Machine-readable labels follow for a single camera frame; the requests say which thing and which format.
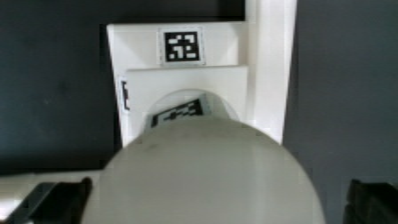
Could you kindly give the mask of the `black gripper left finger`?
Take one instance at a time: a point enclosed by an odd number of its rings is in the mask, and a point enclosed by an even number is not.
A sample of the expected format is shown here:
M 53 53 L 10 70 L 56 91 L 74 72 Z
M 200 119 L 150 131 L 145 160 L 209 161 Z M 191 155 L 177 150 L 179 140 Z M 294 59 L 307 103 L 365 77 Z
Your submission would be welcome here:
M 92 179 L 40 182 L 0 224 L 81 224 Z

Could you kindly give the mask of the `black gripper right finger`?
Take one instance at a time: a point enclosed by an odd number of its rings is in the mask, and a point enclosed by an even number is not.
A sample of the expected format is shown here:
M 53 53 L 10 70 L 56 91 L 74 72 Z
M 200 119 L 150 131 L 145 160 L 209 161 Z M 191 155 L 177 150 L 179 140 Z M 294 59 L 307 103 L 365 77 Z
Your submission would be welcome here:
M 351 180 L 342 224 L 398 224 L 398 188 Z

